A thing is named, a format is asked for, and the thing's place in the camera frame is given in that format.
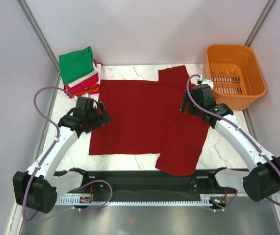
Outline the dark red t shirt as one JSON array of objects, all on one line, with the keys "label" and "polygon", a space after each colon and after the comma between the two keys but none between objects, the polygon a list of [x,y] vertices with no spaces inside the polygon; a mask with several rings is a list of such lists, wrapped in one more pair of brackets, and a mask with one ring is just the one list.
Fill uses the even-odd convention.
[{"label": "dark red t shirt", "polygon": [[158,154],[156,168],[174,176],[195,172],[209,125],[180,111],[188,72],[178,66],[157,81],[104,80],[101,101],[111,122],[91,134],[91,155]]}]

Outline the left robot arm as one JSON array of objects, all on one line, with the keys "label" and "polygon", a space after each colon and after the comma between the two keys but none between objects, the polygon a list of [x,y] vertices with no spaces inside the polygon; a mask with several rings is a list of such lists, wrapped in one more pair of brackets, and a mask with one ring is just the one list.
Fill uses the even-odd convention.
[{"label": "left robot arm", "polygon": [[64,194],[78,190],[86,192],[90,180],[79,170],[69,170],[55,177],[57,167],[82,133],[90,133],[111,122],[103,102],[80,97],[76,106],[66,113],[57,125],[57,133],[50,146],[24,172],[13,176],[17,204],[26,209],[49,213]]}]

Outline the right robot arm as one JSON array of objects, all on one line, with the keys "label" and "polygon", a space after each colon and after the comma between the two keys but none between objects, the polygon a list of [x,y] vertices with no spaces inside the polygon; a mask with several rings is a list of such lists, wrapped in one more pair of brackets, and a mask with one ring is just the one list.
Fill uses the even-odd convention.
[{"label": "right robot arm", "polygon": [[247,171],[217,169],[207,181],[211,192],[234,188],[245,192],[255,202],[270,199],[280,192],[280,156],[275,157],[244,130],[226,104],[216,103],[208,84],[186,88],[180,110],[200,116],[209,123],[232,145],[247,166]]}]

